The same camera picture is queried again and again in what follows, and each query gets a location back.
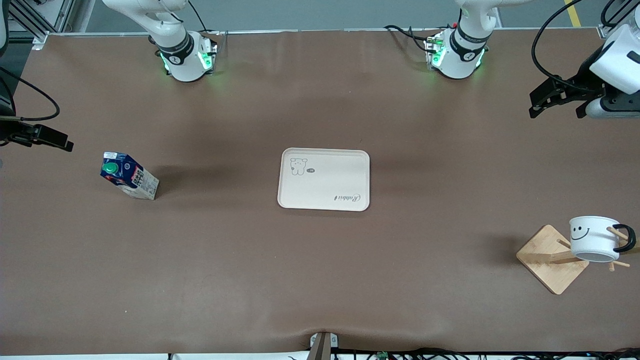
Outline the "blue milk carton green cap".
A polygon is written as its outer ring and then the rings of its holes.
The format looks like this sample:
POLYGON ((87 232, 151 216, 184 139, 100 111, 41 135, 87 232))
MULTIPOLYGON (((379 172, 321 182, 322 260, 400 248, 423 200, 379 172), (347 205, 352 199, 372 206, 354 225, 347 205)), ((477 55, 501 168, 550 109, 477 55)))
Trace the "blue milk carton green cap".
POLYGON ((104 152, 100 175, 131 198, 156 198, 158 178, 127 153, 104 152))

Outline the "white smiley cup black handle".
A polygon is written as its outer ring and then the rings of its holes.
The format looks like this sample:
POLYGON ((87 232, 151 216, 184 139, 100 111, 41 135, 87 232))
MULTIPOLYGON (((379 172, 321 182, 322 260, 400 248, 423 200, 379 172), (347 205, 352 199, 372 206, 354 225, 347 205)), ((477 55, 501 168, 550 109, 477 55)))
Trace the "white smiley cup black handle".
POLYGON ((635 230, 616 219, 579 216, 570 219, 569 227, 570 251, 576 258, 588 262, 610 264, 637 244, 635 230))

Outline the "cream tray with rabbit print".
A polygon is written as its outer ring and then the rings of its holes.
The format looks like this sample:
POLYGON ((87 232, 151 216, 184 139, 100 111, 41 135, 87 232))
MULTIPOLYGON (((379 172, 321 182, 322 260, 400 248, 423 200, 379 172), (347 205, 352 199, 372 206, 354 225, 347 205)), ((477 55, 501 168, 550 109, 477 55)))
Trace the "cream tray with rabbit print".
POLYGON ((370 155, 290 147, 282 152, 278 204, 296 210, 363 212, 370 207, 370 155))

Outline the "wooden mug rack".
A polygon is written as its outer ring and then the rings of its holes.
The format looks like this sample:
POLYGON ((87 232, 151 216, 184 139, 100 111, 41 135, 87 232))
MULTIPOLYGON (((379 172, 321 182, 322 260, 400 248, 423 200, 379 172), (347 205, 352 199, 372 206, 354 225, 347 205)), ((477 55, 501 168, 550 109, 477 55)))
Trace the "wooden mug rack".
MULTIPOLYGON (((637 244, 634 249, 622 253, 618 260, 606 264, 610 271, 616 266, 629 268, 630 264, 620 260, 623 255, 640 253, 640 233, 636 232, 637 244)), ((590 264, 573 255, 570 250, 570 225, 567 236, 562 235, 551 224, 542 226, 516 253, 521 264, 555 295, 562 294, 590 264)))

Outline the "brown table cover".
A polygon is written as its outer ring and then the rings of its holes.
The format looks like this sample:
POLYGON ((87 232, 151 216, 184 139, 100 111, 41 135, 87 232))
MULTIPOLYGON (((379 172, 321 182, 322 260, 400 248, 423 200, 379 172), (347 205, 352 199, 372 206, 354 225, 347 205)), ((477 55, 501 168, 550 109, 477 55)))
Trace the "brown table cover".
POLYGON ((0 148, 0 355, 640 347, 640 254, 562 295, 516 257, 581 215, 640 227, 640 120, 530 118, 533 37, 498 30, 449 80, 397 33, 231 34, 193 83, 142 36, 48 39, 22 76, 75 146, 0 148), (281 207, 288 148, 368 153, 369 208, 281 207))

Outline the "metal table edge clamp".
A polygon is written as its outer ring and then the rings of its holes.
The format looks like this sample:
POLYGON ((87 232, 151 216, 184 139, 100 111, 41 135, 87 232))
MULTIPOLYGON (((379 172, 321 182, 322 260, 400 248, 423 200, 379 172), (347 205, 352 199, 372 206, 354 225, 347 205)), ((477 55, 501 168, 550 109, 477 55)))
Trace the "metal table edge clamp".
POLYGON ((310 351, 306 360, 336 360, 333 350, 339 348, 336 333, 317 332, 310 338, 310 351))

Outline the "aluminium frame profile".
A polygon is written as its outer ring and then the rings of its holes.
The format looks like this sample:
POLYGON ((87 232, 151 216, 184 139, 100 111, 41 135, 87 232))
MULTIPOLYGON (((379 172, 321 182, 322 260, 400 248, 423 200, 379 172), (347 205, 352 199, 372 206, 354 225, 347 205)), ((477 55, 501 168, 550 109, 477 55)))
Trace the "aluminium frame profile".
POLYGON ((622 25, 628 25, 631 33, 640 38, 640 0, 606 0, 599 15, 600 37, 607 39, 622 25))
POLYGON ((0 0, 0 47, 45 44, 52 34, 71 29, 80 0, 0 0))

